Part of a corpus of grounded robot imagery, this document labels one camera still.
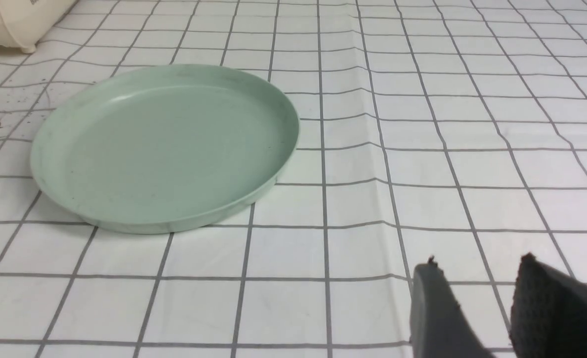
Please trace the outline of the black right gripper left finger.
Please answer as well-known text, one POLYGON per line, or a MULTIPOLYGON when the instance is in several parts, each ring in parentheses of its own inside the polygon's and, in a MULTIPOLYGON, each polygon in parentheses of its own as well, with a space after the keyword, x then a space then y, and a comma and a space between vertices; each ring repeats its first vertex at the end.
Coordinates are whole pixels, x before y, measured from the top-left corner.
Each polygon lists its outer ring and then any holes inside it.
POLYGON ((492 358, 478 340, 434 257, 416 265, 410 315, 415 358, 492 358))

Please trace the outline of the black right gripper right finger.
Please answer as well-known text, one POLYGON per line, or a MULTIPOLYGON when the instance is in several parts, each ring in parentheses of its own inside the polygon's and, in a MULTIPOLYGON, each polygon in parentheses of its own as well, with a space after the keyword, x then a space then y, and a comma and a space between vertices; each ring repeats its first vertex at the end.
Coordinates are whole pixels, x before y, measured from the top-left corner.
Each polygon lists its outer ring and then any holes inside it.
POLYGON ((510 325, 519 358, 587 358, 587 285, 524 255, 510 325))

